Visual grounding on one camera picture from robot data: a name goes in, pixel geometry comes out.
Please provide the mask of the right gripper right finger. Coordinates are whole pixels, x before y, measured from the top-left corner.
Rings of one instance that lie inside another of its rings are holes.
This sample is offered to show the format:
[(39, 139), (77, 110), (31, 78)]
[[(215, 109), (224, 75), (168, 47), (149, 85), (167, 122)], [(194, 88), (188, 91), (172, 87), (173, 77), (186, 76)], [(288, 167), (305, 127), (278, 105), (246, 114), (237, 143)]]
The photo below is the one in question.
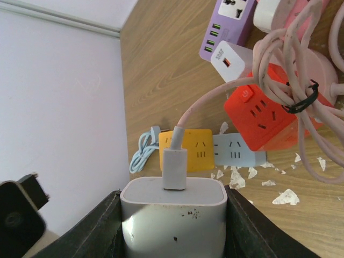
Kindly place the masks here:
[(286, 234), (239, 191), (227, 193), (225, 257), (318, 257)]

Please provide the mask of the yellow cube socket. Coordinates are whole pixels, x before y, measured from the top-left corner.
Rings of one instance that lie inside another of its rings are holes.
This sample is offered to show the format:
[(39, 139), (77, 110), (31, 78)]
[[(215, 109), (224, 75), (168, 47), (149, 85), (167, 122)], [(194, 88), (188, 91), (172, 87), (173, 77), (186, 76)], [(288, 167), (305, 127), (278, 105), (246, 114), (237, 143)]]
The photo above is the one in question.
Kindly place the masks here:
[(182, 148), (188, 151), (188, 173), (215, 167), (213, 135), (210, 129), (185, 130)]

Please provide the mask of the red cube socket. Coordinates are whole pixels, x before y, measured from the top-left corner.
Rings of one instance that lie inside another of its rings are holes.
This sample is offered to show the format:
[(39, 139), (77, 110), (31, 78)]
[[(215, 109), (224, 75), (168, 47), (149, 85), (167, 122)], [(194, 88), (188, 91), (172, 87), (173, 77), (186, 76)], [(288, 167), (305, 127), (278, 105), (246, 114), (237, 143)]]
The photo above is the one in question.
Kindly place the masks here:
[(269, 99), (256, 84), (235, 89), (224, 110), (252, 151), (277, 151), (298, 142), (298, 119)]

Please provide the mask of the grey white charger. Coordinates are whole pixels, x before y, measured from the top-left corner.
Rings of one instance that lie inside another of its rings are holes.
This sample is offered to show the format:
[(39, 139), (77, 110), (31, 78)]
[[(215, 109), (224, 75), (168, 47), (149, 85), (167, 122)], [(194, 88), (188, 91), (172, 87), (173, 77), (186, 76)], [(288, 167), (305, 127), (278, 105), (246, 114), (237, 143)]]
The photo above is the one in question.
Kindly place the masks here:
[(225, 83), (247, 77), (252, 71), (253, 51), (227, 41), (215, 48), (211, 64)]

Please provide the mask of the white usb charger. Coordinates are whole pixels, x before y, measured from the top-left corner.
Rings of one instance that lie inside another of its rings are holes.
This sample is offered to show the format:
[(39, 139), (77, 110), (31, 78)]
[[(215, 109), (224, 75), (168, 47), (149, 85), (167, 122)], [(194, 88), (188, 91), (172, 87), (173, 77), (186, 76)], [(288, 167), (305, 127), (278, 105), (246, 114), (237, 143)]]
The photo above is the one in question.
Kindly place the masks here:
[(120, 194), (127, 257), (225, 257), (225, 185), (210, 178), (187, 177), (182, 140), (190, 116), (227, 90), (258, 85), (269, 99), (296, 114), (300, 152), (305, 150), (304, 135), (309, 132), (332, 161), (343, 165), (343, 152), (311, 123), (311, 117), (316, 117), (343, 138), (343, 112), (320, 103), (318, 83), (304, 73), (303, 51), (308, 44), (294, 33), (279, 39), (276, 30), (270, 32), (253, 50), (252, 77), (210, 90), (185, 111), (165, 151), (162, 176), (132, 180)]

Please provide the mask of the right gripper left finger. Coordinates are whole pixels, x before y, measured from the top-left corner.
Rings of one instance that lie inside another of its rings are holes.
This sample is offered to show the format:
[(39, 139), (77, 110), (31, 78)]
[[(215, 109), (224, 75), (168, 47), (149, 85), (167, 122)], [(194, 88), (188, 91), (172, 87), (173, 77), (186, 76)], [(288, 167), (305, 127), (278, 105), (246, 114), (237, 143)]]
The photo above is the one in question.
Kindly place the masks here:
[(113, 191), (63, 236), (34, 257), (125, 257), (121, 191)]

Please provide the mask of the white square plug adapter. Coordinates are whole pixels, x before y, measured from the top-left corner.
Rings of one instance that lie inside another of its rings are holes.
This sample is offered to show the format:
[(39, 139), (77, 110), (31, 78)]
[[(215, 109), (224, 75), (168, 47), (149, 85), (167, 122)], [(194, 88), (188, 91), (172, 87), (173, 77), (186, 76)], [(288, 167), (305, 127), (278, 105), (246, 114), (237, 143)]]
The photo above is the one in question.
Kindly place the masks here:
[(257, 1), (253, 17), (254, 26), (265, 33), (282, 28), (292, 7), (293, 1)]

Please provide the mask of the purple power strip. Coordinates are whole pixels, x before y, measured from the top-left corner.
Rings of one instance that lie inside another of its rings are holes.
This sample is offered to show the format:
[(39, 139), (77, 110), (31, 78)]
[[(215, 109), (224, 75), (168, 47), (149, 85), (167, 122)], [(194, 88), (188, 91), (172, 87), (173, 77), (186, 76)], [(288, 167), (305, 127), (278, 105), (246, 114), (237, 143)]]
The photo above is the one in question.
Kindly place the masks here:
[(244, 46), (253, 27), (255, 0), (217, 0), (199, 50), (199, 56), (210, 61), (218, 44), (225, 40)]

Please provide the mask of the pink triangular power strip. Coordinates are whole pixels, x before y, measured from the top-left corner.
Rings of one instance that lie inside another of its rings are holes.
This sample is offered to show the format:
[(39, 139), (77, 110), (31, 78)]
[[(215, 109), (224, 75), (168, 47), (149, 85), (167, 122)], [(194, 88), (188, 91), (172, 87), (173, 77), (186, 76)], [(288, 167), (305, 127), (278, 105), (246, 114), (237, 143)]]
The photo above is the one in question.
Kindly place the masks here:
[(286, 22), (281, 29), (276, 30), (276, 36), (285, 39), (288, 33), (294, 33), (299, 41), (310, 41), (328, 2), (296, 1), (291, 11), (286, 12)]

